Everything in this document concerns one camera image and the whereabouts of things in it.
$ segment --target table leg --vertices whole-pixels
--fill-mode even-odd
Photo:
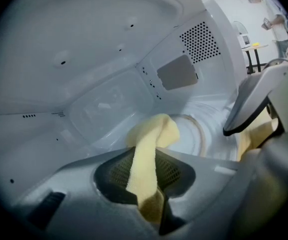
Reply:
[[[259,64],[257,49],[255,49],[254,52],[255,52],[255,57],[256,57],[256,62],[257,62],[257,69],[258,69],[258,72],[260,72],[260,64]]]
[[[253,70],[253,66],[252,66],[252,61],[250,60],[250,55],[249,55],[249,51],[246,51],[247,57],[248,57],[248,61],[249,61],[249,66],[248,66],[248,74],[253,74],[254,70]]]

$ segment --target black slot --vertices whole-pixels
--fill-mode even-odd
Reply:
[[[27,220],[44,230],[65,198],[64,193],[50,193],[27,217]]]

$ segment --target table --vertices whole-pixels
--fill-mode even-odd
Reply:
[[[268,46],[268,44],[258,45],[258,46],[250,46],[250,47],[247,47],[247,48],[242,48],[242,51],[243,51],[243,52],[246,52],[247,57],[248,57],[248,61],[249,61],[248,72],[247,72],[248,74],[254,73],[253,66],[252,66],[252,61],[251,61],[250,55],[249,55],[249,51],[250,51],[250,50],[254,50],[254,52],[255,52],[255,57],[256,57],[256,62],[257,62],[257,69],[258,69],[258,72],[260,72],[260,63],[259,63],[259,58],[258,58],[257,49],[264,48],[264,47],[267,47],[267,46]]]

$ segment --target person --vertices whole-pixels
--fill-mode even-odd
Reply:
[[[266,5],[268,13],[268,20],[264,19],[262,27],[266,30],[273,30],[278,49],[278,57],[285,58],[286,49],[288,48],[288,34],[284,27],[285,17],[273,0],[249,0],[249,2],[253,4],[262,1]]]

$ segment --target gray pants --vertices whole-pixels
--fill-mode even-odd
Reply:
[[[276,41],[276,45],[278,49],[278,57],[286,58],[286,49],[288,48],[288,40]]]

